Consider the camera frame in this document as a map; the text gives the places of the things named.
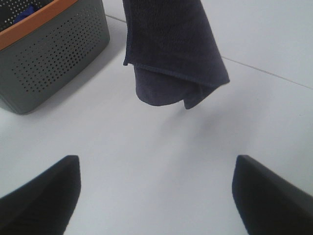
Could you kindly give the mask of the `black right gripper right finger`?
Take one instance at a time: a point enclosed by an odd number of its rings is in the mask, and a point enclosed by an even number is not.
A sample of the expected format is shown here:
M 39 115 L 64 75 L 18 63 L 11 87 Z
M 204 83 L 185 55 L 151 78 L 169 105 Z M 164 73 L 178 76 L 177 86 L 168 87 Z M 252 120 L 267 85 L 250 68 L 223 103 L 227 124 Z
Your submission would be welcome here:
M 250 235 L 313 233 L 313 197 L 248 155 L 236 159 L 232 195 Z

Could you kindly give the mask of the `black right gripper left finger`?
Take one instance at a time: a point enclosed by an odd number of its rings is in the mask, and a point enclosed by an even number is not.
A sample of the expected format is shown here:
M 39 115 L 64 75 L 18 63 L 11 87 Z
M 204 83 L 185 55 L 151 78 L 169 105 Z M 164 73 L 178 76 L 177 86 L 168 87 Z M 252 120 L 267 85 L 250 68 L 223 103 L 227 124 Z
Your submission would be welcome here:
M 69 155 L 0 199 L 2 235 L 62 235 L 81 191 L 78 156 Z

